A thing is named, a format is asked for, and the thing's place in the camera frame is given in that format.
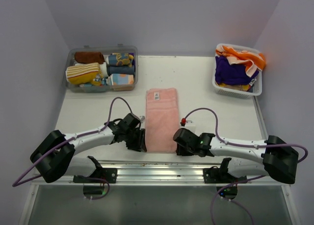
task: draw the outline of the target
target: laundry basket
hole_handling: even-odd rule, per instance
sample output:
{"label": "laundry basket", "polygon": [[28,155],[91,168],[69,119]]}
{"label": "laundry basket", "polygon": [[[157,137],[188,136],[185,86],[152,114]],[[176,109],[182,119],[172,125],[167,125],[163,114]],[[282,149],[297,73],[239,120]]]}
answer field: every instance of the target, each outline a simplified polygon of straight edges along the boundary
{"label": "laundry basket", "polygon": [[[253,52],[253,53],[260,53],[258,50],[244,47],[244,46],[238,46],[238,45],[219,44],[219,45],[217,45],[217,47],[219,47],[221,45],[232,47],[236,51],[246,50],[246,51]],[[239,99],[249,99],[252,96],[258,96],[262,93],[262,72],[259,72],[259,74],[257,75],[257,80],[255,81],[254,86],[252,87],[253,92],[245,92],[245,91],[228,89],[228,88],[218,86],[215,82],[216,61],[215,61],[214,68],[215,68],[214,69],[215,71],[214,71],[213,76],[212,76],[212,84],[214,86],[215,93],[221,94],[221,95],[227,95],[227,96],[231,96],[231,97],[235,97],[235,98],[239,98]]]}

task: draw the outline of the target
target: gray wall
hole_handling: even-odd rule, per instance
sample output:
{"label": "gray wall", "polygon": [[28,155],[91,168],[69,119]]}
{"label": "gray wall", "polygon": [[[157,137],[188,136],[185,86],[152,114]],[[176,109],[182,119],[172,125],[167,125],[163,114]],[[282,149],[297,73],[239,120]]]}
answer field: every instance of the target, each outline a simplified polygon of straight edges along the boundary
{"label": "gray wall", "polygon": [[68,47],[44,0],[0,0],[0,224],[17,224],[29,184],[12,188],[54,129]]}
{"label": "gray wall", "polygon": [[134,45],[140,54],[213,55],[252,47],[279,0],[46,0],[69,48]]}
{"label": "gray wall", "polygon": [[267,59],[259,101],[268,134],[300,143],[310,152],[298,166],[292,186],[305,225],[313,224],[314,219],[313,12],[314,0],[280,0],[255,46]]}

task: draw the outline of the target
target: purple cloth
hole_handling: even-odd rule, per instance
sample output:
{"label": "purple cloth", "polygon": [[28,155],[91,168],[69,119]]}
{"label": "purple cloth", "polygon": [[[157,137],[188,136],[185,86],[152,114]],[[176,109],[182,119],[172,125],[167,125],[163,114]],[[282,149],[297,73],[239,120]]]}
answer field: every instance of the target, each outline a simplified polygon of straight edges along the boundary
{"label": "purple cloth", "polygon": [[218,84],[224,83],[228,85],[246,85],[251,82],[258,74],[255,71],[252,77],[248,77],[245,73],[245,66],[233,64],[230,65],[227,58],[224,56],[216,58],[216,74],[215,80]]}

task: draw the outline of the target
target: white tag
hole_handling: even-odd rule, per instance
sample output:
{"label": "white tag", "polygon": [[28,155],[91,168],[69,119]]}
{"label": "white tag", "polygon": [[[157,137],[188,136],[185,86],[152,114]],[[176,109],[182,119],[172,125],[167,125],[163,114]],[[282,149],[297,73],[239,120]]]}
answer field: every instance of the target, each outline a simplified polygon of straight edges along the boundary
{"label": "white tag", "polygon": [[159,93],[154,93],[154,100],[159,100]]}

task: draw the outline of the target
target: dark blue rolled towel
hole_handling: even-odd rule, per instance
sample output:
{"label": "dark blue rolled towel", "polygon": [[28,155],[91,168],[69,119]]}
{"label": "dark blue rolled towel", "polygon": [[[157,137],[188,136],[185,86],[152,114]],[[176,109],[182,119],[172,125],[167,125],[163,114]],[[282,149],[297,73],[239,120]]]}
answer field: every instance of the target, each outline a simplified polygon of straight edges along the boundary
{"label": "dark blue rolled towel", "polygon": [[107,73],[109,76],[112,74],[126,74],[126,75],[135,75],[135,67],[131,66],[122,66],[122,67],[107,67]]}

